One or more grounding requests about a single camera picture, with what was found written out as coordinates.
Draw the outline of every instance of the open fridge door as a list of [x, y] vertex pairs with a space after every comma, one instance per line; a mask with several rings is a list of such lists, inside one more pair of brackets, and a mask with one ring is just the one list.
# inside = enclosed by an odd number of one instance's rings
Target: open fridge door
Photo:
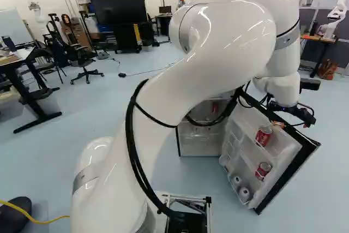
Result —
[[291, 126], [285, 130], [271, 126], [270, 140], [261, 146], [256, 134], [260, 126], [270, 124], [270, 119], [282, 122], [282, 118], [262, 105], [245, 108], [237, 104], [228, 119], [219, 158], [241, 203], [257, 214], [316, 149], [316, 145]]

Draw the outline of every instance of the yellow cable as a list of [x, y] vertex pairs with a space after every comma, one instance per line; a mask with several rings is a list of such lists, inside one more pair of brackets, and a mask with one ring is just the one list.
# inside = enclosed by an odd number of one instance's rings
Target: yellow cable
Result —
[[25, 211], [23, 208], [17, 207], [16, 205], [13, 205], [13, 204], [6, 202], [6, 201], [3, 201], [1, 199], [0, 199], [0, 204], [14, 208], [15, 210], [21, 212], [24, 216], [26, 216], [31, 222], [33, 222], [35, 224], [39, 224], [39, 225], [50, 224], [50, 223], [55, 222], [61, 218], [70, 218], [70, 216], [60, 216], [58, 218], [54, 218], [54, 219], [51, 219], [48, 221], [38, 221], [35, 218], [33, 218], [31, 215], [29, 215], [29, 213], [27, 211]]

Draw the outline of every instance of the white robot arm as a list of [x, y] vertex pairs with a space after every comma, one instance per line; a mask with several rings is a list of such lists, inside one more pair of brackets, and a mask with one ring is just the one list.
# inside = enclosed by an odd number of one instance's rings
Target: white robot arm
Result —
[[[171, 41], [186, 55], [151, 78], [133, 99], [153, 118], [176, 126], [201, 101], [258, 76], [260, 88], [293, 106], [299, 92], [298, 23], [298, 0], [194, 0], [170, 23]], [[140, 162], [151, 180], [172, 129], [139, 108], [131, 115]], [[147, 198], [133, 172], [125, 127], [112, 142], [95, 141], [83, 152], [74, 181], [71, 232], [131, 233], [147, 226]]]
[[331, 39], [337, 25], [344, 20], [346, 13], [346, 0], [338, 0], [337, 5], [327, 15], [327, 18], [333, 22], [320, 26], [318, 30], [319, 34], [323, 35], [323, 38]]

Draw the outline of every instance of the blue bin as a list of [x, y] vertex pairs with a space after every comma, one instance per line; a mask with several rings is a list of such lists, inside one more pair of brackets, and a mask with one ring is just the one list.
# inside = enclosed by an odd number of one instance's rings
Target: blue bin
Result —
[[88, 4], [88, 10], [90, 13], [95, 13], [95, 9], [93, 7], [93, 4]]
[[109, 32], [112, 31], [111, 28], [107, 25], [103, 25], [103, 24], [97, 24], [98, 30], [99, 32]]

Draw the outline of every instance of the mini fridge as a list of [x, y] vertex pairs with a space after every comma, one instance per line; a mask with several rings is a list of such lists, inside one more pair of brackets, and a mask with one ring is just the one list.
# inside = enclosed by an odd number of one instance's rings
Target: mini fridge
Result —
[[[178, 154], [219, 156], [222, 171], [226, 172], [228, 183], [241, 204], [261, 214], [320, 144], [248, 94], [241, 96], [242, 102], [246, 99], [254, 107], [245, 108], [237, 103], [229, 118], [216, 126], [196, 127], [183, 119], [176, 129]], [[206, 100], [191, 112], [201, 112], [196, 113], [196, 117], [200, 116], [197, 121], [205, 121], [207, 115], [213, 119], [212, 108], [222, 109], [228, 100], [224, 96]], [[256, 134], [260, 126], [270, 124], [271, 120], [286, 125], [284, 128], [271, 125], [270, 140], [263, 147], [256, 141]]]

